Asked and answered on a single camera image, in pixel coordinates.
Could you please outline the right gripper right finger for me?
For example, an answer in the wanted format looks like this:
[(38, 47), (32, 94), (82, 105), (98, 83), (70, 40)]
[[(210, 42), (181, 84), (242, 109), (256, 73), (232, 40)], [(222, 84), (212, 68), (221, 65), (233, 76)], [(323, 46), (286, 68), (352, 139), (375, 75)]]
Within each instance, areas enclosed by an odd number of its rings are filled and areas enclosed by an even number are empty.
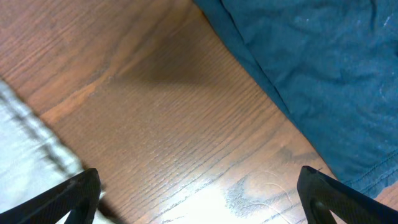
[(310, 166), (301, 168), (297, 191), (307, 221), (311, 224), (336, 224), (334, 215), (346, 223), (397, 223), (397, 210)]

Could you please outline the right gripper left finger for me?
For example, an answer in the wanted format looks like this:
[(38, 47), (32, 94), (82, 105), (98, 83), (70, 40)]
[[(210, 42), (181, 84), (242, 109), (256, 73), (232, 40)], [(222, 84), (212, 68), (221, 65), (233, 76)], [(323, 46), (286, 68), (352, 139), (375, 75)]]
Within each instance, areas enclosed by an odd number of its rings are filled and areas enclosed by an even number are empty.
[(1, 214), (1, 223), (92, 224), (101, 193), (98, 171), (90, 168)]

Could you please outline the light khaki shorts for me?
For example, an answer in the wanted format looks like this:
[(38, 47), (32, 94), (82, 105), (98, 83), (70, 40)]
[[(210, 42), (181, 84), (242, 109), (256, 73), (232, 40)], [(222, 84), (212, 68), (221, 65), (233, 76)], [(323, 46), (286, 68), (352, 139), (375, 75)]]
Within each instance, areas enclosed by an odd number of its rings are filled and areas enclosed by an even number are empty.
[(1, 212), (83, 172), (79, 158), (1, 82)]

